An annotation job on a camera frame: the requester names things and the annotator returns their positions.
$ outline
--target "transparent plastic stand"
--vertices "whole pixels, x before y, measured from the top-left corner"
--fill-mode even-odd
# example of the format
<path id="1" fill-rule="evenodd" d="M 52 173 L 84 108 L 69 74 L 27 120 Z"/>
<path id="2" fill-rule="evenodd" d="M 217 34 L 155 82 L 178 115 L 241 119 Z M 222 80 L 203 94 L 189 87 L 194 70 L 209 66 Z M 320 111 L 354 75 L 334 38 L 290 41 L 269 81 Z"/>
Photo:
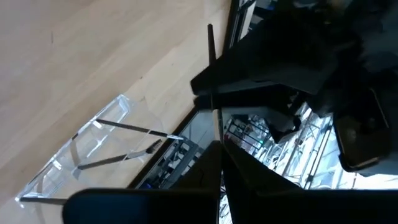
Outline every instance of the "transparent plastic stand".
<path id="1" fill-rule="evenodd" d="M 66 199 L 88 187 L 125 187 L 160 146 L 162 123 L 119 95 L 90 119 L 15 198 L 39 223 L 61 223 Z"/>

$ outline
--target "light wood surface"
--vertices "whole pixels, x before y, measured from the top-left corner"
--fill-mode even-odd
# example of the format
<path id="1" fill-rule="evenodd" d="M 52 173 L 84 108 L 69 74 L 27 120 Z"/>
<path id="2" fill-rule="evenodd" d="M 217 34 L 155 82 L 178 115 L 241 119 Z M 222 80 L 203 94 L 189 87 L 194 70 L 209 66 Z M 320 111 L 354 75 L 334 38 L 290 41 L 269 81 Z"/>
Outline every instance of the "light wood surface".
<path id="1" fill-rule="evenodd" d="M 208 65 L 208 23 L 221 53 L 229 4 L 1 1 L 0 223 L 16 223 L 16 194 L 118 94 L 172 131 L 192 107 L 190 79 Z M 125 184 L 136 175 L 125 173 Z"/>

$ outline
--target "wooden floor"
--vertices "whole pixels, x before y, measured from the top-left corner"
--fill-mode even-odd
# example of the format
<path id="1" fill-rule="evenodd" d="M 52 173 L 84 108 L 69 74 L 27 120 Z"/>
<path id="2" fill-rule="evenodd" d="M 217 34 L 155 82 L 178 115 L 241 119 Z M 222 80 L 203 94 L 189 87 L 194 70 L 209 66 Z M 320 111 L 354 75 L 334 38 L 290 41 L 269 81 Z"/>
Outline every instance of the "wooden floor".
<path id="1" fill-rule="evenodd" d="M 119 94 L 171 132 L 192 107 L 190 79 L 208 65 L 208 23 L 221 53 L 229 4 L 1 1 L 0 223 L 19 222 L 16 194 Z"/>

